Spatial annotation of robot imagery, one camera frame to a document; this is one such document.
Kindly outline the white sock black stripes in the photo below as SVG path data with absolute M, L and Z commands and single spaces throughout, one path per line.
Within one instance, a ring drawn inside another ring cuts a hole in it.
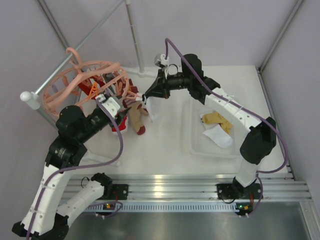
M 159 116 L 157 98 L 153 96 L 149 96 L 149 97 L 145 96 L 144 105 L 146 110 L 148 111 L 151 121 L 152 122 L 156 121 Z

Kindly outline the pink round clip hanger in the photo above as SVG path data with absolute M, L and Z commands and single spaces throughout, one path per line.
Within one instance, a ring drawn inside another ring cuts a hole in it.
M 76 52 L 76 57 L 81 59 L 81 56 Z M 73 71 L 67 74 L 67 83 L 61 79 L 48 87 L 42 96 L 42 103 L 45 110 L 52 116 L 59 115 L 59 107 L 65 102 L 70 95 L 79 96 L 78 90 L 81 90 L 86 97 L 75 103 L 80 108 L 83 104 L 88 102 L 88 94 L 94 83 L 98 84 L 98 95 L 102 94 L 107 88 L 115 91 L 114 95 L 119 96 L 122 100 L 130 91 L 130 80 L 127 72 L 122 68 L 120 63 L 105 60 L 83 61 L 83 63 L 90 63 L 88 69 L 82 70 L 82 73 L 77 76 Z

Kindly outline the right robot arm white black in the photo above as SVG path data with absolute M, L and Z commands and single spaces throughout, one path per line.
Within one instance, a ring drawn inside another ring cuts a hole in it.
M 234 201 L 255 193 L 258 166 L 276 146 L 275 120 L 272 117 L 259 119 L 245 112 L 219 83 L 204 75 L 202 62 L 195 54 L 185 54 L 181 59 L 182 71 L 173 75 L 168 73 L 169 60 L 164 54 L 157 55 L 154 64 L 159 67 L 157 77 L 145 92 L 144 99 L 168 99 L 171 91 L 186 89 L 193 99 L 218 112 L 244 136 L 239 148 L 240 168 L 231 184 L 218 189 L 219 199 Z

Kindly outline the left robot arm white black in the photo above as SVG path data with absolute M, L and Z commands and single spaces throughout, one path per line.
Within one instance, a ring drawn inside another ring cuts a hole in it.
M 113 180 L 96 173 L 80 192 L 60 204 L 75 170 L 84 168 L 80 162 L 88 151 L 85 142 L 107 125 L 119 124 L 129 110 L 96 107 L 85 116 L 79 106 L 70 105 L 60 112 L 58 136 L 49 146 L 40 186 L 27 215 L 13 225 L 14 234 L 31 240 L 62 240 L 87 207 L 113 194 Z

